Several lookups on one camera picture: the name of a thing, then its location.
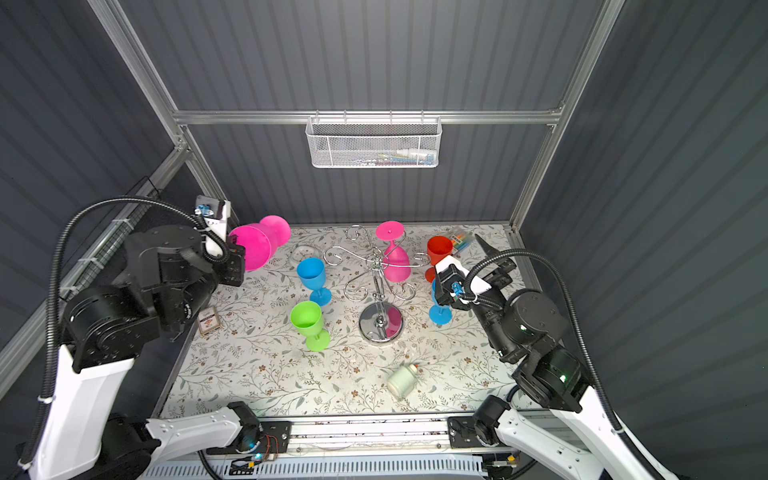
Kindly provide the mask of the pink wine glass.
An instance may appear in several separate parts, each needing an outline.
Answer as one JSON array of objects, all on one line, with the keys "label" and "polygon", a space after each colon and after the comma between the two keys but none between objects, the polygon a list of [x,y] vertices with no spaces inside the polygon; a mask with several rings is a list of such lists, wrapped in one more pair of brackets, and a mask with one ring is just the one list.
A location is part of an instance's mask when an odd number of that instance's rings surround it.
[{"label": "pink wine glass", "polygon": [[385,278],[394,283],[403,283],[411,275],[410,258],[400,241],[405,237],[405,227],[397,221],[386,221],[376,228],[379,240],[388,242],[382,257]]},{"label": "pink wine glass", "polygon": [[268,215],[257,223],[239,226],[229,234],[234,244],[245,249],[245,270],[248,272],[264,267],[290,238],[289,223],[278,215]]}]

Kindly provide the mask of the red wine glass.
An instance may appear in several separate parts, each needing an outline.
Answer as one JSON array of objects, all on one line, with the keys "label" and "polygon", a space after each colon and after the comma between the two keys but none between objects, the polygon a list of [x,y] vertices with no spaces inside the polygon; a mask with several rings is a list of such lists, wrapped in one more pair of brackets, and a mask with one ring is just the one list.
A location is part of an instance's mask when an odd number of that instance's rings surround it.
[{"label": "red wine glass", "polygon": [[430,267],[425,272],[425,279],[431,283],[436,278],[435,266],[446,256],[453,253],[454,245],[450,238],[434,236],[427,241],[427,255],[430,259]]}]

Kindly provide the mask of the blue wine glass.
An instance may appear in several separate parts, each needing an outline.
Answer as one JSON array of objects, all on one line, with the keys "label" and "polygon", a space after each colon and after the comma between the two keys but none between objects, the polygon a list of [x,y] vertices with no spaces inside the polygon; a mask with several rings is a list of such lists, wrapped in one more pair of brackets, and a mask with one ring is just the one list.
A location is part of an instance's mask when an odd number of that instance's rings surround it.
[{"label": "blue wine glass", "polygon": [[325,287],[327,277],[323,260],[307,258],[298,264],[296,271],[302,284],[311,291],[312,302],[319,306],[325,306],[331,302],[332,293]]},{"label": "blue wine glass", "polygon": [[437,280],[433,280],[431,283],[431,297],[432,297],[433,305],[429,309],[429,318],[434,324],[438,326],[444,326],[449,324],[452,321],[453,315],[450,307],[442,306],[438,304],[437,297],[436,297],[436,289],[437,289]]}]

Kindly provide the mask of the green wine glass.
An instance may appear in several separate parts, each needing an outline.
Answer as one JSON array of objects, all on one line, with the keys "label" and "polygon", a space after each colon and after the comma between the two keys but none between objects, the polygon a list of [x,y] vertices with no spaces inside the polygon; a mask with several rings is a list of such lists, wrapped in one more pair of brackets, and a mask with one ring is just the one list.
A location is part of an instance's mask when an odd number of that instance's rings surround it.
[{"label": "green wine glass", "polygon": [[312,352],[321,352],[330,344],[330,334],[325,329],[321,307],[312,301],[297,304],[290,312],[289,320],[299,334],[305,337],[305,345]]}]

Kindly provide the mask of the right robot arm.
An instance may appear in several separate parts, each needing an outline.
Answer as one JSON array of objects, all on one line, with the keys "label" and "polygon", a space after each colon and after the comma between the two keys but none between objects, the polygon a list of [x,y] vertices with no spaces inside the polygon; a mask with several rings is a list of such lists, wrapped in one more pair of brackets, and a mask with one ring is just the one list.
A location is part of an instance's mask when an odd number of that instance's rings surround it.
[{"label": "right robot arm", "polygon": [[[613,409],[589,355],[571,293],[546,257],[524,249],[498,250],[488,244],[466,274],[463,287],[490,344],[514,366],[513,394],[521,393],[560,420],[583,443],[568,446],[526,419],[510,398],[489,396],[475,413],[478,437],[504,443],[566,479],[673,479]],[[502,269],[515,257],[533,259],[554,277],[565,309],[543,292],[521,289],[504,296],[497,280],[480,274]]]}]

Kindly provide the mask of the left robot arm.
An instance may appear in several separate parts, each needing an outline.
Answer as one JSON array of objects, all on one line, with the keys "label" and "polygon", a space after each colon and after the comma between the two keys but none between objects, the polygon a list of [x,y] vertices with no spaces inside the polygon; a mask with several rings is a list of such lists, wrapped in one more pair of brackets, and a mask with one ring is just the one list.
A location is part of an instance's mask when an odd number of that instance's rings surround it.
[{"label": "left robot arm", "polygon": [[32,479],[136,479],[188,453],[219,448],[248,455],[263,443],[264,430],[242,401],[177,421],[114,412],[144,346],[182,332],[217,286],[239,286],[245,274],[244,247],[227,242],[227,258],[210,262],[191,226],[135,233],[125,248],[125,284],[88,288],[54,316],[56,383],[39,400],[48,416],[35,454],[21,463]]}]

